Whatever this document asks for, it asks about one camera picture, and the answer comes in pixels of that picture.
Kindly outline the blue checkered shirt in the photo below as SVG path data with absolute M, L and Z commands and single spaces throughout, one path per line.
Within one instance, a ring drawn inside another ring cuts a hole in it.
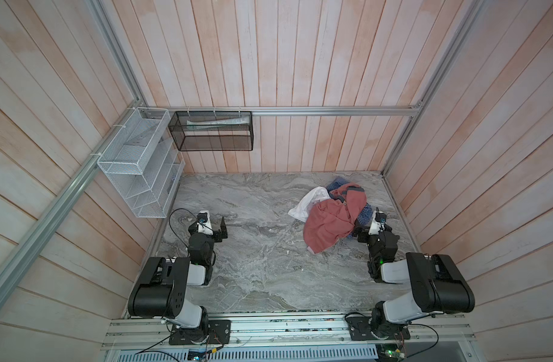
M 356 238 L 371 224 L 374 215 L 364 188 L 343 177 L 337 177 L 327 187 L 327 191 L 334 202 L 333 215 L 343 222 L 342 230 L 349 230 L 348 238 Z

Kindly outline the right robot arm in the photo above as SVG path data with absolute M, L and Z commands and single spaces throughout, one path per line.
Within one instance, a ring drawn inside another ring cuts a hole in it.
M 368 247 L 368 273 L 374 281 L 411 288 L 401 297 L 375 305 L 368 322 L 374 337 L 388 339 L 412 321 L 431 315 L 474 310 L 475 296 L 450 256 L 408 252 L 398 260 L 400 236 L 384 222 L 358 228 L 353 234 Z

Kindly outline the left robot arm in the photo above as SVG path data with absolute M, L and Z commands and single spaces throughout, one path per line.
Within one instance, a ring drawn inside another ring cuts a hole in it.
M 214 247 L 228 238 L 224 219 L 212 229 L 210 213 L 202 211 L 188 228 L 188 254 L 185 257 L 150 257 L 128 299 L 132 317 L 160 318 L 172 324 L 172 333 L 189 343 L 205 342 L 210 337 L 208 313 L 186 297 L 189 286 L 207 286 L 216 263 Z

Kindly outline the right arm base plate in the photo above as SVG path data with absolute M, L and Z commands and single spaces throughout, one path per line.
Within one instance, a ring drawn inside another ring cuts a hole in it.
M 352 341 L 381 341 L 395 339 L 397 341 L 411 339 L 409 329 L 405 324 L 392 324 L 383 318 L 368 317 L 353 313 L 344 316 Z

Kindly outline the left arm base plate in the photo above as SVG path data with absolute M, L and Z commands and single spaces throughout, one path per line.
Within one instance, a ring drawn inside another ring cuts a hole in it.
M 230 320 L 202 321 L 195 329 L 175 328 L 169 338 L 170 345 L 226 345 L 231 336 Z

